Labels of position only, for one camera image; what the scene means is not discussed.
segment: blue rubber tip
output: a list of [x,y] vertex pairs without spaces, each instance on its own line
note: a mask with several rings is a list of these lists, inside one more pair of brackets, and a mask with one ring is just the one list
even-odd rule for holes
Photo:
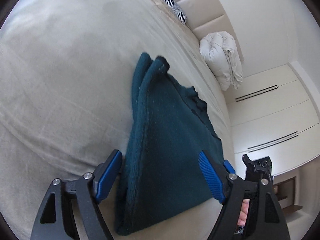
[[230,164],[230,162],[229,162],[228,160],[224,160],[224,161],[223,161],[223,166],[226,168],[226,170],[227,170],[229,173],[234,173],[234,174],[236,174],[235,169],[232,167],[232,165]]
[[214,168],[210,164],[210,161],[205,156],[204,152],[199,153],[199,166],[202,171],[202,174],[209,186],[212,196],[219,200],[220,203],[223,203],[226,199],[223,194],[223,185],[222,181],[219,179]]
[[99,172],[98,182],[94,185],[94,191],[96,192],[95,200],[99,204],[102,200],[106,199],[109,195],[111,187],[118,176],[120,168],[122,166],[122,153],[117,151],[113,156],[111,155],[104,163],[108,166],[103,172]]

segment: dark teal cloth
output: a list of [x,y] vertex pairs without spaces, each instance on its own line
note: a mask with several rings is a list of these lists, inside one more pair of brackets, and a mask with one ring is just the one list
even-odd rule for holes
[[132,81],[133,126],[116,199],[116,231],[128,235],[212,197],[198,165],[208,150],[222,164],[221,140],[194,87],[167,73],[163,57],[140,56]]

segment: headboard panel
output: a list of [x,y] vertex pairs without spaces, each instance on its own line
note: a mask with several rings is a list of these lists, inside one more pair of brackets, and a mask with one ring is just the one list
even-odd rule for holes
[[235,38],[240,60],[244,60],[236,33],[219,0],[175,1],[187,15],[187,25],[198,40],[201,40],[208,33],[226,31]]

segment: bed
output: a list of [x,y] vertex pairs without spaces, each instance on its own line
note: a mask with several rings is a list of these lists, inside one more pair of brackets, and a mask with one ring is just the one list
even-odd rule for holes
[[[115,148],[125,154],[132,74],[144,51],[164,56],[181,85],[195,86],[234,164],[226,103],[199,39],[213,31],[236,35],[219,0],[176,1],[187,26],[161,0],[20,0],[8,16],[0,30],[0,210],[18,239],[30,238],[52,179],[93,171]],[[210,199],[117,236],[115,189],[100,205],[115,239],[207,239],[221,209]],[[76,204],[75,217],[86,239]]]

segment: cabinet handle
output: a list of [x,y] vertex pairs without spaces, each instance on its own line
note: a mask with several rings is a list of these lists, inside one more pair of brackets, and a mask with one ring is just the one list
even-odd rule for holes
[[253,92],[253,93],[250,93],[250,94],[235,98],[235,100],[236,100],[236,102],[240,102],[240,101],[243,101],[245,99],[252,98],[252,97],[255,97],[255,96],[270,92],[270,91],[278,89],[278,88],[279,88],[278,85],[274,85],[274,86],[271,86],[271,87],[268,87],[268,88],[264,88],[264,89],[261,89],[259,91],[256,91],[256,92]]
[[290,134],[288,134],[286,136],[280,137],[278,139],[275,139],[275,140],[272,140],[272,141],[269,141],[269,142],[266,142],[266,143],[262,143],[262,144],[259,144],[259,145],[256,145],[256,146],[249,147],[248,148],[248,150],[249,150],[248,152],[249,153],[250,152],[255,152],[255,151],[262,150],[262,149],[277,145],[279,143],[288,141],[288,140],[290,140],[292,138],[297,137],[298,136],[297,132],[298,131],[290,133]]

